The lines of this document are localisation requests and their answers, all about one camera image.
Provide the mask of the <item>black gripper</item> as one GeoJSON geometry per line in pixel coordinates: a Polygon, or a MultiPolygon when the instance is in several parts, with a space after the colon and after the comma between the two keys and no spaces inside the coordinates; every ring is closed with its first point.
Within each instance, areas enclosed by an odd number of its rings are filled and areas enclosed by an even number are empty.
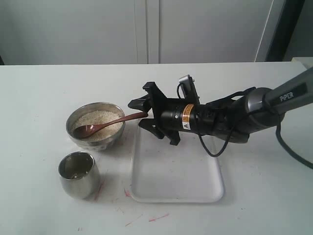
{"type": "Polygon", "coordinates": [[[168,98],[157,87],[155,82],[147,82],[143,89],[148,93],[129,102],[130,109],[148,113],[153,111],[152,118],[143,118],[139,127],[152,133],[158,139],[167,137],[171,145],[180,142],[179,132],[208,134],[208,127],[198,120],[196,109],[200,105],[189,103],[184,98],[168,98]]]}

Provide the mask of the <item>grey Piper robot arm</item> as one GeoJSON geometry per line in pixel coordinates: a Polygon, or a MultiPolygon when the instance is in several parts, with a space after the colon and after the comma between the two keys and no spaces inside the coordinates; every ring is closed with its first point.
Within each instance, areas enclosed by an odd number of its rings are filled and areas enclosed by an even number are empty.
{"type": "Polygon", "coordinates": [[[246,143],[250,134],[280,124],[287,111],[313,102],[313,70],[308,69],[276,89],[251,87],[221,99],[201,104],[194,81],[179,79],[184,97],[167,98],[155,82],[147,82],[147,94],[128,107],[153,112],[139,126],[158,139],[167,137],[178,145],[180,132],[214,136],[233,143],[246,143]]]}

